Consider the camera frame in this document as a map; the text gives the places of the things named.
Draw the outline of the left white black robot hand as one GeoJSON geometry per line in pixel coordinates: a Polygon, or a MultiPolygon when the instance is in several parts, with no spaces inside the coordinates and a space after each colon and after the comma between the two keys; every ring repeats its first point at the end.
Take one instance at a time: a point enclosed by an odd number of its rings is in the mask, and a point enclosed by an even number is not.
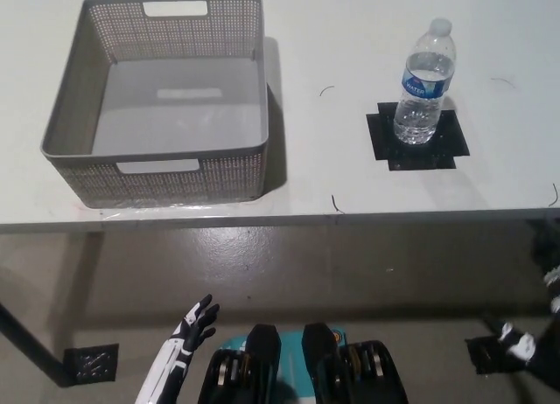
{"type": "Polygon", "coordinates": [[[220,305],[208,294],[184,315],[164,341],[135,400],[139,403],[176,403],[188,374],[194,352],[216,329],[220,305]]]}

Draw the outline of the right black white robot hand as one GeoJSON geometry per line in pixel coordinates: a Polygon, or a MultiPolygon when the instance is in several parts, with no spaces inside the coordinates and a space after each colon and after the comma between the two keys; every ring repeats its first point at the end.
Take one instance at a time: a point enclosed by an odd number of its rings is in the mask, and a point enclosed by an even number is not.
{"type": "Polygon", "coordinates": [[[559,381],[559,220],[531,221],[535,237],[531,257],[542,274],[549,297],[551,321],[540,339],[517,330],[511,323],[485,315],[483,321],[498,337],[504,352],[537,378],[556,384],[559,381]]]}

